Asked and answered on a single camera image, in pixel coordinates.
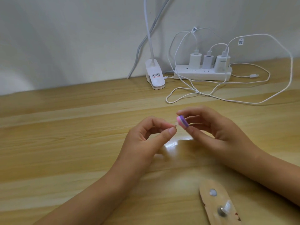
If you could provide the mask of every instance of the power socket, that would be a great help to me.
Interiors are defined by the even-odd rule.
[[[191,80],[213,80],[213,81],[229,81],[231,72],[216,73],[215,68],[208,70],[202,69],[190,69],[189,65],[177,65],[174,71],[174,77],[178,78],[178,73],[180,76],[186,77]]]

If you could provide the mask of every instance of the table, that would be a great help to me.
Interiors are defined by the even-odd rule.
[[[259,102],[283,89],[289,60],[258,62],[268,84],[227,85],[216,95]],[[267,74],[233,66],[234,74]],[[179,80],[153,90],[145,77],[16,93],[0,97],[0,224],[32,224],[100,178],[115,161],[128,130],[149,115],[176,120],[175,112],[204,104],[234,120],[263,150],[300,165],[300,59],[291,87],[260,106],[193,96],[165,97]],[[236,79],[253,81],[257,79]],[[201,91],[214,84],[199,82]],[[179,90],[171,100],[186,94]],[[105,224],[208,224],[201,180],[219,181],[242,224],[300,224],[299,208],[223,166],[182,129],[156,155],[149,171]]]

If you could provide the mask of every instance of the hand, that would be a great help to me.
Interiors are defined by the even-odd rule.
[[[186,131],[222,163],[248,175],[253,163],[264,153],[230,119],[206,107],[190,107],[177,112],[190,124]],[[213,137],[202,132],[211,133]]]
[[[157,117],[147,117],[127,134],[120,154],[111,168],[114,175],[131,186],[141,178],[157,151],[177,132],[176,126]],[[148,139],[151,134],[159,135]]]

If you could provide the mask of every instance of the finger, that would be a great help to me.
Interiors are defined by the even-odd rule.
[[[146,133],[146,135],[144,137],[147,140],[151,134],[161,133],[163,130],[164,129],[157,128],[157,127],[152,127],[151,129],[149,129],[147,131],[147,133]]]
[[[213,149],[214,144],[216,144],[216,141],[218,141],[217,139],[206,135],[204,132],[193,126],[190,126],[185,130],[193,137],[194,140],[198,141],[206,148]]]
[[[190,124],[190,123],[203,123],[203,124],[205,124],[207,126],[210,126],[210,123],[208,121],[206,121],[200,115],[190,116],[190,117],[187,117],[185,120],[187,121],[188,124]]]
[[[177,115],[183,115],[186,118],[199,115],[209,123],[216,123],[219,118],[222,117],[221,114],[207,106],[189,107],[183,110],[179,110],[177,112]]]
[[[193,126],[193,127],[197,128],[197,129],[199,129],[199,130],[204,130],[204,131],[206,131],[206,132],[208,132],[208,133],[212,133],[211,128],[208,127],[208,126],[206,126],[206,125],[203,124],[203,123],[194,123],[194,124],[190,124],[190,126]]]
[[[160,129],[169,129],[175,127],[174,124],[171,124],[162,118],[149,116],[142,120],[139,124],[134,127],[138,132],[140,132],[143,136],[146,135],[147,131],[150,130],[152,127],[160,128]]]
[[[150,148],[153,150],[153,155],[156,154],[156,152],[164,145],[166,144],[177,132],[177,129],[175,127],[166,129],[162,131],[159,135],[156,137],[147,140],[150,144]]]

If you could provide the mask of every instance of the white wall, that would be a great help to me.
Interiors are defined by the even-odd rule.
[[[150,25],[163,2],[148,0]],[[300,0],[171,0],[152,36],[156,59],[170,70],[173,36],[193,26],[212,28],[223,42],[269,33],[300,56],[299,8]],[[0,94],[125,78],[145,35],[143,0],[0,0]],[[202,53],[222,41],[208,31],[197,36]],[[181,64],[193,37],[184,44]],[[286,53],[269,38],[247,38],[243,46],[234,43],[231,56],[247,62]],[[146,44],[133,76],[146,74],[149,57]]]

